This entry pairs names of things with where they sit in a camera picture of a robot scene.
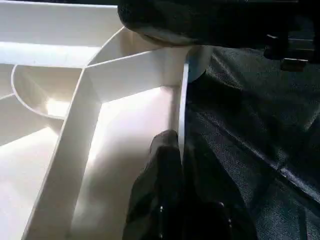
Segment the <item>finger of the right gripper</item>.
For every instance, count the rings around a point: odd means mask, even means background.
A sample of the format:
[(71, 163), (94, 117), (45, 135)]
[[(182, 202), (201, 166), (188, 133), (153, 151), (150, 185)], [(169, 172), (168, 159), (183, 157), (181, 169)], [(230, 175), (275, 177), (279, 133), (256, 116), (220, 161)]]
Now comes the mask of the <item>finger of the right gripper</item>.
[(283, 38), (299, 10), (298, 0), (121, 0), (129, 30), (174, 45), (262, 48)]

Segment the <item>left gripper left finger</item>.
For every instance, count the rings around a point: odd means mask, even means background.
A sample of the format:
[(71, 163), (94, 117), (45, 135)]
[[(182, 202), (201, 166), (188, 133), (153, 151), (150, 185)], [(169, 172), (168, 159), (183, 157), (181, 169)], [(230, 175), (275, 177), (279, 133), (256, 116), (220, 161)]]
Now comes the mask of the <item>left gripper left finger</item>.
[(182, 228), (182, 164), (177, 132), (170, 129), (153, 138), (132, 185), (122, 239), (180, 240)]

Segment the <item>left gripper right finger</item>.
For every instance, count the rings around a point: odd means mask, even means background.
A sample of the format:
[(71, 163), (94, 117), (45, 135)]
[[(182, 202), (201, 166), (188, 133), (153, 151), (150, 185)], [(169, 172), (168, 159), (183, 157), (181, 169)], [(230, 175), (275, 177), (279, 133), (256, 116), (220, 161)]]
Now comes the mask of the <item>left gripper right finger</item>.
[(255, 224), (241, 193), (197, 133), (186, 135), (183, 159), (187, 240), (256, 240)]

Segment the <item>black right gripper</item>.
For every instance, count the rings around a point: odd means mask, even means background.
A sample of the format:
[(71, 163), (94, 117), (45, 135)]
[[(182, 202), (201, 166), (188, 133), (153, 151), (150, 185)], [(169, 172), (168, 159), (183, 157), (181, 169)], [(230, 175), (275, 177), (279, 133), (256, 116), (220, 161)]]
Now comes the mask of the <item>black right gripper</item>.
[(279, 61), (280, 69), (302, 72), (306, 65), (320, 63), (320, 2), (318, 0), (273, 0), (280, 7), (278, 29), (266, 36), (264, 57)]

